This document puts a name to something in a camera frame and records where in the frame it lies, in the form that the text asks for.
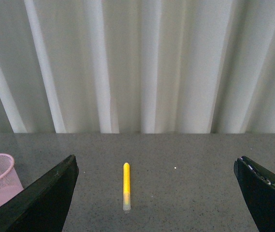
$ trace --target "granite countertop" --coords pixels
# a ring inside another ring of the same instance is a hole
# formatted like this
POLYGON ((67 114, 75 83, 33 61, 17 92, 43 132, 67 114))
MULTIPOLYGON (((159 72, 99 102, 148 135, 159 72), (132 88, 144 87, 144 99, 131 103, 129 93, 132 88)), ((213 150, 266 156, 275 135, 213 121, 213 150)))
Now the granite countertop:
POLYGON ((24 187, 76 155, 79 176, 64 232, 257 232, 233 163, 245 155, 275 173, 275 134, 0 133, 0 153, 15 158, 24 187))

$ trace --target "white drape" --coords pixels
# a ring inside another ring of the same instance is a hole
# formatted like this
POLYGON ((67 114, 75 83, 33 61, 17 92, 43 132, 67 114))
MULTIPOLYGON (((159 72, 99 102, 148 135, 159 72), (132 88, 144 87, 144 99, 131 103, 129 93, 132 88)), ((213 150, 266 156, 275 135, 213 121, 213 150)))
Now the white drape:
POLYGON ((275 0, 0 0, 0 132, 275 132, 275 0))

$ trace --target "yellow highlighter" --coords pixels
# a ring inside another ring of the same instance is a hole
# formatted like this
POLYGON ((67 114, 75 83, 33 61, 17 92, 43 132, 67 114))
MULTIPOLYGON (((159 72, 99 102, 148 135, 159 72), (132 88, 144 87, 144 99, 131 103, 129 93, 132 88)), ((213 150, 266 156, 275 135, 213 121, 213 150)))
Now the yellow highlighter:
POLYGON ((130 209, 130 165, 125 163, 123 165, 123 210, 129 211, 130 209))

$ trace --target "speckled gray surface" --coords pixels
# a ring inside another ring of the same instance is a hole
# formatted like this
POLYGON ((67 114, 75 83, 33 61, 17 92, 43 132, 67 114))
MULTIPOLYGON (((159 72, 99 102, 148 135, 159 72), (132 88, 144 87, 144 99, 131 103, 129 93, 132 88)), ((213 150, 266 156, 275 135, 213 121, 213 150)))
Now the speckled gray surface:
POLYGON ((275 134, 0 134, 1 152, 15 158, 24 187, 76 155, 79 176, 64 232, 257 232, 233 163, 246 155, 275 173, 275 134))

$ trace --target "curtain fold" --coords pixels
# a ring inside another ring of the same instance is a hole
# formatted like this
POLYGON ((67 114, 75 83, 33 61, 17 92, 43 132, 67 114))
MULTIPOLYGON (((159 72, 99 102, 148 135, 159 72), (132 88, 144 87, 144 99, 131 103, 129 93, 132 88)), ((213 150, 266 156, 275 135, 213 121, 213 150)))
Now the curtain fold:
POLYGON ((275 132, 275 1, 0 0, 0 132, 275 132))

